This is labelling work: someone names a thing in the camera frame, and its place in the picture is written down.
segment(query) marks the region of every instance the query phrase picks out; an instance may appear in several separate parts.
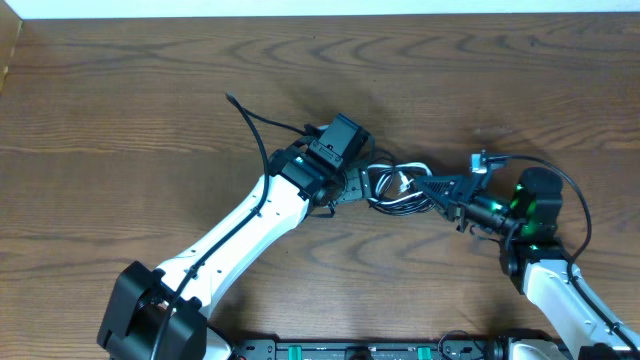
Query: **wood grain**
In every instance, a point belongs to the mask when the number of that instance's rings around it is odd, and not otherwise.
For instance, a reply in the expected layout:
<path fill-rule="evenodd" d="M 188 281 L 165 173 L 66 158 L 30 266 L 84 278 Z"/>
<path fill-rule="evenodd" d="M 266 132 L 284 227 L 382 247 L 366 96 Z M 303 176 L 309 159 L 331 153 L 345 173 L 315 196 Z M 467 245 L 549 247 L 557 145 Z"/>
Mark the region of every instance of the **wood grain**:
<path fill-rule="evenodd" d="M 21 27 L 22 20 L 4 0 L 0 0 L 0 93 L 2 93 L 4 77 L 9 72 L 9 62 L 18 42 Z"/>
<path fill-rule="evenodd" d="M 481 148 L 556 162 L 592 208 L 579 264 L 640 331 L 639 40 L 638 14 L 30 21 L 0 97 L 0 358 L 104 358 L 120 271 L 172 257 L 244 198 L 260 160 L 225 91 L 296 126 L 343 112 L 440 173 Z M 295 139 L 259 130 L 269 151 Z M 574 250 L 583 215 L 565 198 Z M 497 255 L 436 214 L 345 205 L 271 246 L 212 321 L 235 337 L 553 333 Z"/>

